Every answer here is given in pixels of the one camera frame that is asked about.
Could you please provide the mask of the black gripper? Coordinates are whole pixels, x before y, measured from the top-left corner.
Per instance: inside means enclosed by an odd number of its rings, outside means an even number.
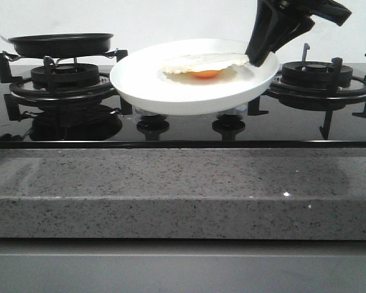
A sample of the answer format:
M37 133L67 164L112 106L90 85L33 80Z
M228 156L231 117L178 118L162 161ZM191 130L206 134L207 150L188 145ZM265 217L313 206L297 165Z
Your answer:
M302 18L285 18L283 12ZM342 26L352 12L330 0L258 1L256 20L245 54L250 64L260 67L269 53L276 52L298 36L309 32L312 15Z

